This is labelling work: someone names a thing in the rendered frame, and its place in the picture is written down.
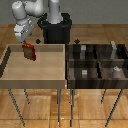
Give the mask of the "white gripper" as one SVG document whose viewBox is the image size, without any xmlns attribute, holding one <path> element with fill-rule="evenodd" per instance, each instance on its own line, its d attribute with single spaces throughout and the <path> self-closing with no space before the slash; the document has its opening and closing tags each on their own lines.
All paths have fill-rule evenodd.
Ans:
<svg viewBox="0 0 128 128">
<path fill-rule="evenodd" d="M 23 42 L 32 33 L 32 30 L 33 30 L 32 24 L 16 25 L 14 27 L 15 37 L 19 42 Z"/>
</svg>

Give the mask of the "red cereal box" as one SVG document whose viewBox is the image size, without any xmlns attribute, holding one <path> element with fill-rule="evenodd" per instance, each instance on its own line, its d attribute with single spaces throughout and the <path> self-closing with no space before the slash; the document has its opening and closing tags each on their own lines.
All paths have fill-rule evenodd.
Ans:
<svg viewBox="0 0 128 128">
<path fill-rule="evenodd" d="M 23 48 L 25 58 L 33 60 L 33 61 L 36 60 L 36 54 L 35 54 L 35 49 L 33 45 L 29 43 L 23 43 L 22 48 Z"/>
</svg>

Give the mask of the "grey translucent box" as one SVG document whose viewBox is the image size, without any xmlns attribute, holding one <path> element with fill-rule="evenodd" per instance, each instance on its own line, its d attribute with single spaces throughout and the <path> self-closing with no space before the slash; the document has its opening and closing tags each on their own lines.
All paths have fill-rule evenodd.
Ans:
<svg viewBox="0 0 128 128">
<path fill-rule="evenodd" d="M 81 45 L 80 59 L 85 59 L 86 45 Z"/>
</svg>

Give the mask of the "dark wooden compartment bin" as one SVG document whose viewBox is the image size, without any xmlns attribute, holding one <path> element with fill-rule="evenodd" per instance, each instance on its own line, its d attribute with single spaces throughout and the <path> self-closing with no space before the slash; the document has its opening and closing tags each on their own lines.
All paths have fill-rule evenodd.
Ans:
<svg viewBox="0 0 128 128">
<path fill-rule="evenodd" d="M 81 45 L 86 45 L 85 59 L 80 59 Z M 116 45 L 111 59 L 111 44 L 68 44 L 66 46 L 66 79 L 68 89 L 128 89 L 128 50 Z M 121 68 L 121 77 L 113 78 L 113 68 Z M 87 77 L 82 77 L 87 70 Z"/>
</svg>

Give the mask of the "light wooden bin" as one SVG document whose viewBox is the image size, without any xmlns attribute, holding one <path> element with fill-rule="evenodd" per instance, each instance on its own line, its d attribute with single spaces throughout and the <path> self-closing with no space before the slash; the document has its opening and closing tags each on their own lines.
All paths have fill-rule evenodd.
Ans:
<svg viewBox="0 0 128 128">
<path fill-rule="evenodd" d="M 0 89 L 64 89 L 65 46 L 35 45 L 36 60 L 24 57 L 21 44 L 7 45 L 0 58 Z"/>
</svg>

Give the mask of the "small grey translucent cube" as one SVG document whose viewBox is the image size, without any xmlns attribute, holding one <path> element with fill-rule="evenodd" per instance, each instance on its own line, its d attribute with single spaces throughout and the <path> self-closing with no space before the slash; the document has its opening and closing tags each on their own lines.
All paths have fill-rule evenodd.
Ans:
<svg viewBox="0 0 128 128">
<path fill-rule="evenodd" d="M 82 77 L 83 78 L 86 78 L 87 77 L 87 70 L 82 70 Z"/>
</svg>

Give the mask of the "grey translucent bottle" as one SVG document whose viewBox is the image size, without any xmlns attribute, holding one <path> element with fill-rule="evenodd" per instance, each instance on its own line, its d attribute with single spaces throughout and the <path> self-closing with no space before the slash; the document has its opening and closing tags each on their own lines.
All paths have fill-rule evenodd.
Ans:
<svg viewBox="0 0 128 128">
<path fill-rule="evenodd" d="M 114 59 L 117 50 L 116 43 L 114 41 L 111 41 L 111 46 L 112 46 L 111 59 Z"/>
</svg>

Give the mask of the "grey translucent can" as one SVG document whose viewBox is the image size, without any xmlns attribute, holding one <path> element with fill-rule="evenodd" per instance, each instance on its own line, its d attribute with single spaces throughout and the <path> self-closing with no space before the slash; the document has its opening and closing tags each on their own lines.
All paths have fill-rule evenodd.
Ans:
<svg viewBox="0 0 128 128">
<path fill-rule="evenodd" d="M 113 68 L 113 78 L 120 78 L 121 77 L 121 68 L 115 66 Z"/>
</svg>

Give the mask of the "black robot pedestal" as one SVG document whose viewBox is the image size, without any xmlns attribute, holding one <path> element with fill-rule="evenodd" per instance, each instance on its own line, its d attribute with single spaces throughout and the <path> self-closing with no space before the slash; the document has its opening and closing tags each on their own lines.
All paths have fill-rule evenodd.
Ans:
<svg viewBox="0 0 128 128">
<path fill-rule="evenodd" d="M 62 13 L 63 20 L 57 24 L 47 21 L 47 14 L 44 14 L 37 22 L 43 31 L 45 44 L 68 44 L 70 42 L 70 29 L 72 20 L 68 13 Z"/>
</svg>

